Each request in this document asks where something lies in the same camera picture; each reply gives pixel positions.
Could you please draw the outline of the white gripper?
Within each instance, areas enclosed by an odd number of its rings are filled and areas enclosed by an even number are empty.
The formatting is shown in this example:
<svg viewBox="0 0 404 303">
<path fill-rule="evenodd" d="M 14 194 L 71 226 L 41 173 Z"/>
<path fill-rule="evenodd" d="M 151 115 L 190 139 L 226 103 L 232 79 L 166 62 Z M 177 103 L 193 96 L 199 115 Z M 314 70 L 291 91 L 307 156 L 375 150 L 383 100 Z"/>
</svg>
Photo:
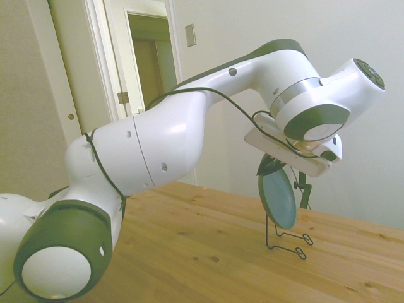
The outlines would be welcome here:
<svg viewBox="0 0 404 303">
<path fill-rule="evenodd" d="M 327 172 L 332 163 L 320 158 L 305 158 L 298 151 L 292 151 L 286 137 L 278 129 L 274 118 L 260 113 L 255 117 L 258 127 L 253 126 L 245 135 L 244 141 L 268 154 L 258 167 L 257 176 L 265 175 L 271 168 L 283 168 L 283 163 L 311 176 L 319 177 Z"/>
</svg>

